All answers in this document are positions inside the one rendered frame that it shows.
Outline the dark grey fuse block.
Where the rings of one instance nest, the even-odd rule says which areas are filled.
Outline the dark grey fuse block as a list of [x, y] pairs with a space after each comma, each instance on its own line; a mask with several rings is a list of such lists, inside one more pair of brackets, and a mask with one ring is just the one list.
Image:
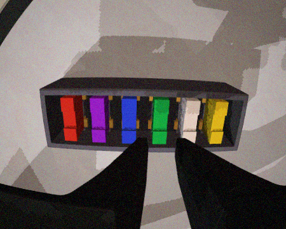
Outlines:
[[[237, 151], [249, 95], [219, 81], [173, 80], [144, 77], [61, 78], [39, 89], [47, 146], [125, 152], [122, 96], [137, 96], [136, 138], [147, 139], [148, 153], [175, 153], [179, 117], [176, 97], [201, 100], [196, 144], [210, 152]], [[167, 144], [153, 144], [148, 120], [153, 119], [149, 97], [168, 97]]]

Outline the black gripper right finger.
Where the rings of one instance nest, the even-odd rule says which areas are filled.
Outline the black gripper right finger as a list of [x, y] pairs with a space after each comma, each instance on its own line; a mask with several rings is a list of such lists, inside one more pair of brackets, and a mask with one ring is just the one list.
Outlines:
[[175, 161], [191, 229], [286, 229], [286, 186], [186, 138], [176, 140]]

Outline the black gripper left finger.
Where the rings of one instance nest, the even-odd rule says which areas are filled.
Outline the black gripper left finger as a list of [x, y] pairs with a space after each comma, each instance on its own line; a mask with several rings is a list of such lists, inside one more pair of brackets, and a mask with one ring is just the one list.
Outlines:
[[0, 183], [0, 229], [140, 229], [147, 161], [147, 139], [139, 137], [65, 195]]

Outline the white fuse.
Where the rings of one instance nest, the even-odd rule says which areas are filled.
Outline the white fuse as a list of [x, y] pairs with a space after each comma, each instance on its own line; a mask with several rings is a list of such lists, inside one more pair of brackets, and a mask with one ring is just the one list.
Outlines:
[[201, 100], [196, 97], [181, 97], [179, 101], [178, 133], [196, 143], [196, 125], [200, 114]]

